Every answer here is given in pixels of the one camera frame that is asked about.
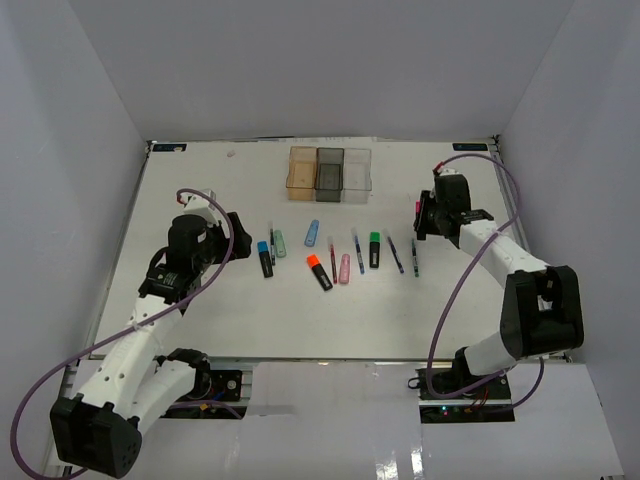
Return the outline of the blue cap black highlighter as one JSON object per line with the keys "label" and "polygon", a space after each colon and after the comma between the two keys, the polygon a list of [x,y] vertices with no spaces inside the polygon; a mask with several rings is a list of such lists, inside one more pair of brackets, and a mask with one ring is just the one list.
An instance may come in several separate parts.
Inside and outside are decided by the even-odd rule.
{"label": "blue cap black highlighter", "polygon": [[257,250],[263,276],[265,278],[272,278],[274,272],[269,244],[266,241],[259,241],[257,243]]}

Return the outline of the black gel pen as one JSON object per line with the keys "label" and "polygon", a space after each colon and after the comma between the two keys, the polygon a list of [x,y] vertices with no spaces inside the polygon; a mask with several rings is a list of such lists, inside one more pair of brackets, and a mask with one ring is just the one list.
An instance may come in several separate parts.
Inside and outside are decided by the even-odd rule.
{"label": "black gel pen", "polygon": [[272,267],[275,267],[275,264],[276,264],[275,236],[274,236],[273,222],[271,220],[268,221],[268,229],[269,229],[269,251],[270,251],[271,265]]}

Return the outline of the purple gel pen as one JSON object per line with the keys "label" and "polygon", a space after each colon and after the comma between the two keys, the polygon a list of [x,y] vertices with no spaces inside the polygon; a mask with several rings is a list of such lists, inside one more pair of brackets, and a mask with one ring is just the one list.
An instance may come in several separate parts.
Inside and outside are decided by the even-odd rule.
{"label": "purple gel pen", "polygon": [[383,229],[383,235],[384,235],[384,238],[385,238],[385,240],[386,240],[386,242],[387,242],[387,244],[388,244],[388,246],[390,248],[393,260],[395,262],[395,265],[396,265],[399,273],[400,274],[404,274],[405,270],[404,270],[403,264],[402,264],[402,262],[400,260],[397,248],[396,248],[396,246],[395,246],[395,244],[393,242],[393,239],[392,239],[389,231],[387,229]]}

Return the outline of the green correction tape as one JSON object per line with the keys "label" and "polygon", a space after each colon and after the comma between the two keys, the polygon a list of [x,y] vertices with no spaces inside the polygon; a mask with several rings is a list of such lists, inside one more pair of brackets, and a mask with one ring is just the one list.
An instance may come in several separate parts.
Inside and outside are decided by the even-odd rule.
{"label": "green correction tape", "polygon": [[277,258],[285,258],[287,256],[286,243],[281,230],[274,231],[275,255]]}

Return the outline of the green gel pen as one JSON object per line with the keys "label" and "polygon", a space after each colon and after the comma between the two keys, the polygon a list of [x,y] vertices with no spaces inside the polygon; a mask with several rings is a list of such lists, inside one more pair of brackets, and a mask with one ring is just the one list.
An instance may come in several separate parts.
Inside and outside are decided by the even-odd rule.
{"label": "green gel pen", "polygon": [[419,259],[418,259],[416,240],[414,238],[411,239],[411,252],[412,252],[411,254],[412,254],[412,265],[413,265],[414,277],[419,278],[420,276]]}

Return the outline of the green cap black highlighter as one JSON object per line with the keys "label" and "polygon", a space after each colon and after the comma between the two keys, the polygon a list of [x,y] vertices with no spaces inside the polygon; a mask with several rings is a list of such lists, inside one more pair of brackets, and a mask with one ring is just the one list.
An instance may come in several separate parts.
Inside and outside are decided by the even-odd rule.
{"label": "green cap black highlighter", "polygon": [[369,267],[378,269],[380,265],[381,235],[378,231],[372,231],[369,235]]}

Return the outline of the blue gel pen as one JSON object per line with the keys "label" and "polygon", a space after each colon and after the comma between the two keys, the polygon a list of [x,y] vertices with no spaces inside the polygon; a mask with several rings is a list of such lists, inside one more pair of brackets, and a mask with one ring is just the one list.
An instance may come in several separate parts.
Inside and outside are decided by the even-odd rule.
{"label": "blue gel pen", "polygon": [[355,227],[351,228],[351,235],[352,235],[353,242],[354,242],[354,245],[355,245],[356,258],[357,258],[359,272],[360,272],[361,275],[364,275],[365,274],[365,265],[364,265],[364,260],[363,260],[363,256],[362,256],[362,249],[361,249],[361,245],[360,245],[359,235],[358,235],[357,230],[356,230]]}

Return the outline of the orange cap black highlighter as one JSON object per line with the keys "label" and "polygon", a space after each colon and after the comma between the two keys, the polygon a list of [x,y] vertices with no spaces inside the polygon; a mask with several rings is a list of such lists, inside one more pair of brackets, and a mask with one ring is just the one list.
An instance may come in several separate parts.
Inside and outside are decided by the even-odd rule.
{"label": "orange cap black highlighter", "polygon": [[307,257],[306,261],[321,288],[325,292],[331,290],[333,288],[332,280],[329,278],[318,257],[312,254]]}

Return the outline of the red gel pen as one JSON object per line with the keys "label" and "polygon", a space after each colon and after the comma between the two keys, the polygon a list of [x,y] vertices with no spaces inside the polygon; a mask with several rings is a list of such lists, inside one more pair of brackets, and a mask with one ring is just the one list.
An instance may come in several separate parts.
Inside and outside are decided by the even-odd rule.
{"label": "red gel pen", "polygon": [[335,254],[335,245],[332,236],[328,236],[328,249],[330,253],[330,262],[331,262],[331,272],[332,272],[332,281],[333,284],[338,283],[338,273],[337,273],[337,265],[336,265],[336,254]]}

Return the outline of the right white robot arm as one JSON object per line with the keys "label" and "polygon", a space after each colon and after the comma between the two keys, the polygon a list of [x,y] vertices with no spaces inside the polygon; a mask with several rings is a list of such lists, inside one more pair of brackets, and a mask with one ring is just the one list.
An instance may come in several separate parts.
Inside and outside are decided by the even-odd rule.
{"label": "right white robot arm", "polygon": [[462,174],[435,174],[433,189],[421,193],[414,229],[420,240],[441,236],[468,254],[465,277],[482,266],[503,289],[497,331],[460,348],[449,369],[426,367],[423,385],[432,397],[475,398],[519,361],[583,344],[576,272],[534,257],[505,235],[486,210],[473,208]]}

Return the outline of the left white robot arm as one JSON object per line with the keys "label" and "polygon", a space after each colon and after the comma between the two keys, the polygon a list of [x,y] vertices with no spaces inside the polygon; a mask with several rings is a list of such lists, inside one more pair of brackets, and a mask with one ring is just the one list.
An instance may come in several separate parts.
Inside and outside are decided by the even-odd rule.
{"label": "left white robot arm", "polygon": [[214,219],[210,209],[173,219],[167,244],[152,257],[123,335],[89,380],[50,410],[58,457],[120,479],[132,469],[144,434],[179,398],[199,399],[211,387],[207,356],[162,342],[204,290],[210,266],[251,254],[252,238],[238,215]]}

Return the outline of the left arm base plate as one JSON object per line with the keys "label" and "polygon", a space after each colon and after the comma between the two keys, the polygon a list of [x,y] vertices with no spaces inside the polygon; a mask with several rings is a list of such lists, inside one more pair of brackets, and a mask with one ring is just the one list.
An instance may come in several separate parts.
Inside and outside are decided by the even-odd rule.
{"label": "left arm base plate", "polygon": [[242,399],[241,370],[198,372],[194,388],[180,397],[164,418],[189,420],[240,420],[247,406]]}

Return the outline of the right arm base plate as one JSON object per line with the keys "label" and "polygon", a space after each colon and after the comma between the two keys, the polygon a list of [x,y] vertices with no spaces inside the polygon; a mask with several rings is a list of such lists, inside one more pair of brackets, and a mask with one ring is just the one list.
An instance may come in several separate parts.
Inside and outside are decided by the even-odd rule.
{"label": "right arm base plate", "polygon": [[423,425],[511,423],[515,421],[509,382],[505,375],[453,399],[438,399],[427,389],[426,369],[417,369],[407,387],[419,397]]}

